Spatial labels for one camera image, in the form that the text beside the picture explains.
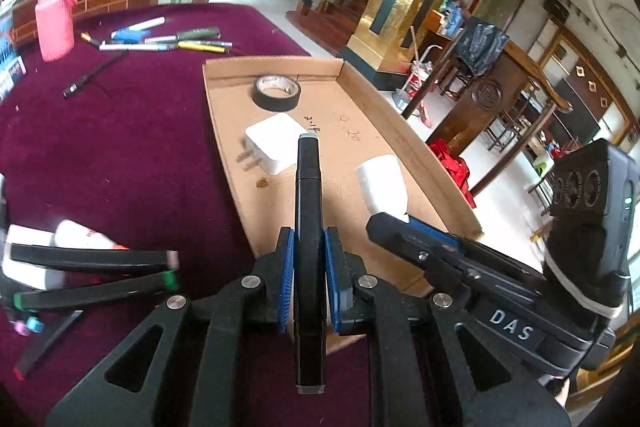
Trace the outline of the black marker grey cap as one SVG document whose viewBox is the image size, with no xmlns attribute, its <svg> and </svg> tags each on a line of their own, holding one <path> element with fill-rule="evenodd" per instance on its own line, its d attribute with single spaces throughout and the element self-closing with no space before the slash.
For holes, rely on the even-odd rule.
<svg viewBox="0 0 640 427">
<path fill-rule="evenodd" d="M 295 181 L 294 336 L 296 388 L 321 395 L 326 387 L 326 274 L 319 141 L 298 139 Z"/>
</svg>

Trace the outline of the white tube in tray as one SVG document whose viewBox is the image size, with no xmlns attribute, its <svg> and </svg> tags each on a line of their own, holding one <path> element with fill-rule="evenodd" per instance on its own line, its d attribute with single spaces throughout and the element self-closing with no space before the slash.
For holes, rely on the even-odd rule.
<svg viewBox="0 0 640 427">
<path fill-rule="evenodd" d="M 394 155 L 370 158 L 357 168 L 367 210 L 409 222 L 409 196 L 398 159 Z"/>
</svg>

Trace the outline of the black marker green cap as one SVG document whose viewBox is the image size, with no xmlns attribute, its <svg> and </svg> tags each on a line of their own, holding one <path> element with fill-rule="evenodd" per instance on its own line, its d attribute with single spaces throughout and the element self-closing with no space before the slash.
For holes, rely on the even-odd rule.
<svg viewBox="0 0 640 427">
<path fill-rule="evenodd" d="M 176 291 L 178 288 L 176 272 L 165 271 L 104 284 L 52 291 L 21 291 L 13 295 L 13 306 L 21 311 L 82 309 L 141 295 Z"/>
</svg>

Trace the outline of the black marker pink-grey cap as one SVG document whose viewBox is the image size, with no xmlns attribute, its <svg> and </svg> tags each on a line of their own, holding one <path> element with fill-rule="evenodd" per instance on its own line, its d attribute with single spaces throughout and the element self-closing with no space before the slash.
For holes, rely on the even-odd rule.
<svg viewBox="0 0 640 427">
<path fill-rule="evenodd" d="M 160 272 L 179 268 L 177 251 L 101 251 L 38 247 L 39 263 L 70 272 Z"/>
</svg>

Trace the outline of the black marker red cap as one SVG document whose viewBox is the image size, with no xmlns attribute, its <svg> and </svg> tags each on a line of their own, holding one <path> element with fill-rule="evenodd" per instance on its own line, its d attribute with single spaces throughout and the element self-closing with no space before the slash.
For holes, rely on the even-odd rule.
<svg viewBox="0 0 640 427">
<path fill-rule="evenodd" d="M 27 343 L 21 358 L 14 365 L 14 377 L 18 381 L 24 381 L 82 314 L 84 314 L 82 310 L 65 312 L 59 317 L 55 317 L 48 325 L 44 325 L 41 333 L 35 333 L 35 338 Z"/>
</svg>

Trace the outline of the wooden chair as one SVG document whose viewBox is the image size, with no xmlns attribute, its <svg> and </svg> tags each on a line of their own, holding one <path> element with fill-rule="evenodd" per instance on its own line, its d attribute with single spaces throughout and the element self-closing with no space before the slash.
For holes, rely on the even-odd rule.
<svg viewBox="0 0 640 427">
<path fill-rule="evenodd" d="M 497 164 L 471 188 L 474 196 L 480 195 L 511 164 L 557 110 L 565 114 L 573 110 L 570 103 L 552 87 L 541 67 L 519 46 L 508 41 L 494 67 L 472 82 L 427 139 L 430 143 L 445 141 L 451 155 L 460 155 L 489 128 L 494 119 L 514 106 L 529 83 L 547 95 L 547 102 L 518 142 L 504 152 Z"/>
</svg>

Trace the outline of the white charger on table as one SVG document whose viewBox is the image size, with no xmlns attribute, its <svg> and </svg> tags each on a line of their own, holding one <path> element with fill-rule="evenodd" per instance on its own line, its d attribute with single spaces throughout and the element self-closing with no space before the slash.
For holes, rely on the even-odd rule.
<svg viewBox="0 0 640 427">
<path fill-rule="evenodd" d="M 62 288 L 65 275 L 39 263 L 38 247 L 53 245 L 54 234 L 21 225 L 9 225 L 1 257 L 2 274 L 11 281 L 37 291 Z"/>
</svg>

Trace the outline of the white glue bottle orange cap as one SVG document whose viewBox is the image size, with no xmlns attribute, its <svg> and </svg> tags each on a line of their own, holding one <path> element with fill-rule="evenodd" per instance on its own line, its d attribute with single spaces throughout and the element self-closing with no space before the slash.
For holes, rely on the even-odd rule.
<svg viewBox="0 0 640 427">
<path fill-rule="evenodd" d="M 56 247 L 72 249 L 101 249 L 101 251 L 126 251 L 127 247 L 112 241 L 106 235 L 72 220 L 65 219 L 53 234 Z"/>
</svg>

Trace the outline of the white charger in tray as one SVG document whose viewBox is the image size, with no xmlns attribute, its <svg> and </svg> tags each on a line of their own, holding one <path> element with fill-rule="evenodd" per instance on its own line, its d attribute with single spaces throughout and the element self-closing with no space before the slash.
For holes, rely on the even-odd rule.
<svg viewBox="0 0 640 427">
<path fill-rule="evenodd" d="M 275 176 L 297 164 L 299 138 L 317 138 L 288 114 L 268 117 L 245 129 L 243 152 L 237 162 L 250 159 Z"/>
</svg>

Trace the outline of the black tape roll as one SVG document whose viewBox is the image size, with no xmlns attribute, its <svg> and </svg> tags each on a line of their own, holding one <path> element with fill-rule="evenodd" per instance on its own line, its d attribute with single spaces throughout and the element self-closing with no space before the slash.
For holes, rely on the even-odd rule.
<svg viewBox="0 0 640 427">
<path fill-rule="evenodd" d="M 257 77 L 252 88 L 253 102 L 262 109 L 276 113 L 286 113 L 294 109 L 301 94 L 300 84 L 282 75 Z"/>
</svg>

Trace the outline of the cardboard tray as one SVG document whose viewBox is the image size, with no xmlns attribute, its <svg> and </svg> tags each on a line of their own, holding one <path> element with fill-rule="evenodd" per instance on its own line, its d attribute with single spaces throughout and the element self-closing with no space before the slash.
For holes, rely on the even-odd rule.
<svg viewBox="0 0 640 427">
<path fill-rule="evenodd" d="M 366 160 L 395 155 L 408 190 L 410 216 L 442 231 L 480 239 L 480 221 L 447 170 L 380 92 L 337 58 L 246 56 L 210 60 L 204 86 L 218 152 L 253 254 L 273 251 L 280 228 L 294 223 L 295 170 L 269 176 L 239 160 L 244 131 L 269 117 L 252 100 L 260 75 L 280 74 L 302 87 L 291 116 L 318 135 L 323 223 L 340 231 L 343 248 L 362 258 L 369 273 L 403 293 L 426 295 L 422 272 L 369 241 L 370 216 L 357 169 Z"/>
</svg>

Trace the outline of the black pen on table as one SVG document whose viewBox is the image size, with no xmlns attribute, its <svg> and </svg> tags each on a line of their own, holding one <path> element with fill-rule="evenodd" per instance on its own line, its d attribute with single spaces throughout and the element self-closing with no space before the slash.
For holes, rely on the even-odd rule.
<svg viewBox="0 0 640 427">
<path fill-rule="evenodd" d="M 90 80 L 93 80 L 94 77 L 101 74 L 101 72 L 103 72 L 105 69 L 109 68 L 113 64 L 120 61 L 127 54 L 128 54 L 128 51 L 122 51 L 119 54 L 114 55 L 113 57 L 109 58 L 107 61 L 96 66 L 94 69 L 91 69 L 90 72 L 88 72 L 88 74 L 83 75 L 82 77 L 80 77 L 79 79 L 71 83 L 62 93 L 62 97 L 64 98 L 64 100 L 68 100 L 69 98 L 74 96 L 77 92 L 84 89 L 85 85 Z"/>
</svg>

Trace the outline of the yellow pen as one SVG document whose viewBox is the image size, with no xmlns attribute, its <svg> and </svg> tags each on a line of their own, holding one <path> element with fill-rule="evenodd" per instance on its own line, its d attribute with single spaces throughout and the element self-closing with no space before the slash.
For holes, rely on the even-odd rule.
<svg viewBox="0 0 640 427">
<path fill-rule="evenodd" d="M 213 44 L 197 43 L 194 41 L 179 41 L 177 43 L 177 46 L 179 49 L 189 50 L 189 51 L 217 53 L 217 54 L 224 54 L 227 52 L 227 49 L 224 46 L 214 46 Z"/>
</svg>

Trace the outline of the blue white marker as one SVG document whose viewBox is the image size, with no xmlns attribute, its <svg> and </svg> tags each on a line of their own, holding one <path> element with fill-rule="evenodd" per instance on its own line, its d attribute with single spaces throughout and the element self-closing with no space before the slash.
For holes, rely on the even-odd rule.
<svg viewBox="0 0 640 427">
<path fill-rule="evenodd" d="M 143 22 L 113 31 L 111 33 L 111 40 L 121 43 L 139 43 L 149 35 L 152 28 L 162 26 L 164 23 L 165 17 L 163 16 L 144 20 Z"/>
</svg>

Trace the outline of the pink knitted jar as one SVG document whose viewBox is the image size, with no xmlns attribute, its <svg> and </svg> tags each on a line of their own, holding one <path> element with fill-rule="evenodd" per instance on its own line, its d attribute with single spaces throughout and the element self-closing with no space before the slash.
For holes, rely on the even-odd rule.
<svg viewBox="0 0 640 427">
<path fill-rule="evenodd" d="M 43 61 L 59 60 L 73 49 L 73 8 L 76 4 L 77 0 L 37 0 L 35 16 Z"/>
</svg>

